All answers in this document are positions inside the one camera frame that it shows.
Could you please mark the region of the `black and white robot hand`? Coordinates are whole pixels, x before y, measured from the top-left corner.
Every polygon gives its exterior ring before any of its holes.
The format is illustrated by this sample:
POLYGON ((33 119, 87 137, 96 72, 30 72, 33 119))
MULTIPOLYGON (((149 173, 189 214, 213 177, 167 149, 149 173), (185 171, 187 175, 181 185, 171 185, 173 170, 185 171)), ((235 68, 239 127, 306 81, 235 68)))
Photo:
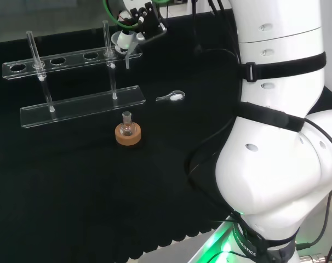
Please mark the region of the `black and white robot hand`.
POLYGON ((118 12, 120 30, 115 50, 127 55, 139 43, 148 42, 166 33, 159 5, 166 1, 123 1, 123 9, 118 12))

